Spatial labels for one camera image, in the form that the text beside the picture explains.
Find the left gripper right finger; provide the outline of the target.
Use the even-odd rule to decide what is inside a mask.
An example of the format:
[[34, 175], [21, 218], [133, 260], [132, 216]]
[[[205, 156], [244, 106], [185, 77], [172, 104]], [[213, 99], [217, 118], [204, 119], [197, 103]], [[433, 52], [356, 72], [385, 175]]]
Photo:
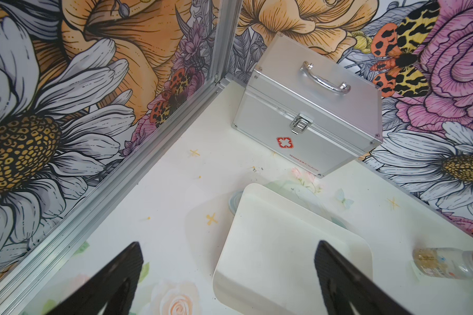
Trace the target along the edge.
[[328, 314], [410, 313], [327, 241], [319, 241], [314, 262]]

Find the white rectangular tray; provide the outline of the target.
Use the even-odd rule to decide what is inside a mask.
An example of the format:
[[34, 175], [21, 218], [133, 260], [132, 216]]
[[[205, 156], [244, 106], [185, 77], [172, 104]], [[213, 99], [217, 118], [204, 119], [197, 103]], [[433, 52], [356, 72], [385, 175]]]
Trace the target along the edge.
[[363, 238], [263, 185], [248, 185], [214, 271], [215, 297], [242, 314], [326, 314], [314, 262], [322, 240], [373, 276]]

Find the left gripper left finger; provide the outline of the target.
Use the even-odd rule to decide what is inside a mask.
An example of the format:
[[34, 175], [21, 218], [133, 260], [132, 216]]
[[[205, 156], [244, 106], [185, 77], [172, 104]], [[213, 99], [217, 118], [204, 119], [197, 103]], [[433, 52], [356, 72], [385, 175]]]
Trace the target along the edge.
[[129, 314], [143, 267], [139, 242], [132, 242], [50, 314]]

